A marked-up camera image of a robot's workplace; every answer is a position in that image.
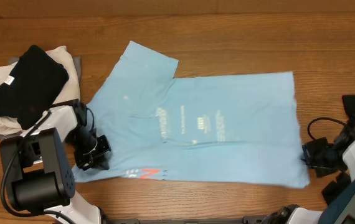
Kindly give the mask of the light blue t-shirt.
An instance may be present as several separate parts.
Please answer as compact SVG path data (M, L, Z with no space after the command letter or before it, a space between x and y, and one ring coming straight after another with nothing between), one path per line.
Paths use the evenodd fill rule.
M178 63L128 44L88 104L110 144L109 167L74 167L77 182L309 184L291 72L178 78Z

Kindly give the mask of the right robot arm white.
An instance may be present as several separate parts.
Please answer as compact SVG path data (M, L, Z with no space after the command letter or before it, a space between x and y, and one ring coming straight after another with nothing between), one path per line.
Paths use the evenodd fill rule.
M326 209L313 211L292 204L269 214L262 223L355 223L355 116L343 124L332 143L326 138L312 138L303 145L303 152L304 162L318 177L339 172L322 191Z

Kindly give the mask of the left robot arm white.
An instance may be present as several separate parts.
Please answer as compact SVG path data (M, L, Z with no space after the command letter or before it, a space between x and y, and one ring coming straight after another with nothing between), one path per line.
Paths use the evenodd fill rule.
M21 135L0 143L3 168L0 197L4 209L15 217L47 215L59 223L110 223L102 209L88 203L75 187L74 174L64 144L75 149L80 170L107 170L111 151L99 136L93 112L80 100L59 103L44 112Z

